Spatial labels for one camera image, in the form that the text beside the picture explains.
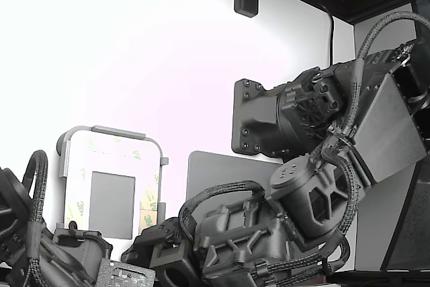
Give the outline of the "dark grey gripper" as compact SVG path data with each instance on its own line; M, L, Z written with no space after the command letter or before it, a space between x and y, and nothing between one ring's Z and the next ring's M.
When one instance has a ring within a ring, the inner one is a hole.
M162 286L275 286L291 270L269 273L269 266L291 259L293 251L280 219L267 203L249 198L208 212L192 224L194 240L178 246L135 249L121 262L150 265Z

